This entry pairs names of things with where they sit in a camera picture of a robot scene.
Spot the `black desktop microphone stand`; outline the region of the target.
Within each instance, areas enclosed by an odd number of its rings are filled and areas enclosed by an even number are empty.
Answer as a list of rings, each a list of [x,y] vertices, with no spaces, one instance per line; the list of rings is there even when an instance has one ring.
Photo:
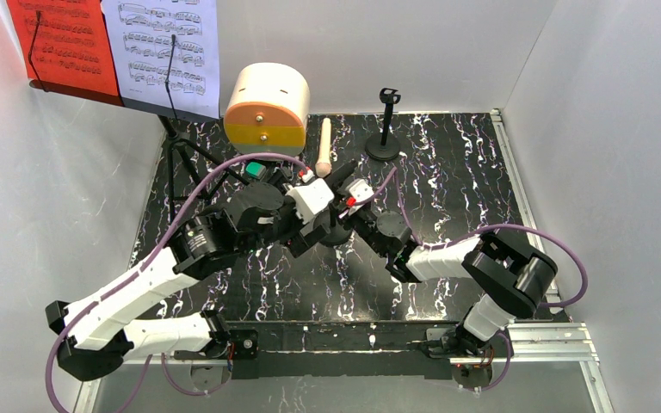
[[[331,210],[322,211],[313,222],[313,227],[325,227],[327,234],[319,241],[323,246],[335,247],[347,243],[352,235],[352,230],[347,230],[336,220],[331,223]]]

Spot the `black handheld microphone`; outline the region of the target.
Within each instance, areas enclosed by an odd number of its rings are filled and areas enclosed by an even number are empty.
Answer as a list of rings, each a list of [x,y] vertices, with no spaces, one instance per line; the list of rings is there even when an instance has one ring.
[[[355,173],[357,166],[358,161],[356,159],[351,159],[349,162],[344,163],[339,168],[334,169],[328,176],[324,178],[324,181],[328,185],[329,189],[336,193],[341,189],[343,183]]]

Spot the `pink microphone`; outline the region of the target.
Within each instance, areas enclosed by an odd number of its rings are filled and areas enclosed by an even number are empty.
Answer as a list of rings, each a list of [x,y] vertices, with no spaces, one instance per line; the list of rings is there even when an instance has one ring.
[[[331,119],[323,119],[320,128],[318,159],[315,163],[316,176],[324,178],[332,171],[331,163]]]

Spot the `black tripod music stand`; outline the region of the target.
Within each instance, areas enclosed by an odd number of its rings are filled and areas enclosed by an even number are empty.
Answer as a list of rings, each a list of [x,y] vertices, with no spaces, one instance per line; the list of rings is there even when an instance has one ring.
[[[59,83],[29,83],[63,99],[81,99],[72,120],[61,122],[63,142],[75,143],[76,157],[103,163],[86,176],[88,200],[138,224],[133,253],[143,257],[170,224],[194,185],[221,163],[210,152],[224,133],[215,120],[173,116],[169,109],[125,97]]]

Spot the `white sheet music page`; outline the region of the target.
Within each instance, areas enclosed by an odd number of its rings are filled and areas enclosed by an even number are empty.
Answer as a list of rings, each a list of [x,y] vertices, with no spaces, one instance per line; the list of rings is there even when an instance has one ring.
[[[215,1],[103,1],[101,10],[127,108],[191,121],[219,118]]]

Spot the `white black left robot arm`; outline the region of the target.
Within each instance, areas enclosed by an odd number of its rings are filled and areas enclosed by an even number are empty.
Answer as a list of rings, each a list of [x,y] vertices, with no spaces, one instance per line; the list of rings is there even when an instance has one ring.
[[[102,378],[124,361],[175,351],[222,353],[231,333],[215,310],[186,317],[143,320],[141,315],[182,289],[232,268],[242,257],[273,243],[294,256],[313,246],[322,229],[302,231],[333,201],[322,179],[283,192],[253,182],[226,203],[180,224],[166,246],[91,296],[46,308],[60,340],[59,367],[80,381]]]

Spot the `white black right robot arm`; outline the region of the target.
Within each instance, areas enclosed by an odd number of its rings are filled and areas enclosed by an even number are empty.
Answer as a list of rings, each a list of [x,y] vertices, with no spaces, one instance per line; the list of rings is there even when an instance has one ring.
[[[362,208],[340,221],[386,259],[386,270],[401,283],[467,277],[482,288],[481,299],[454,328],[416,343],[429,358],[480,354],[498,332],[535,314],[558,272],[552,258],[502,229],[432,248],[413,240],[411,228],[396,212]]]

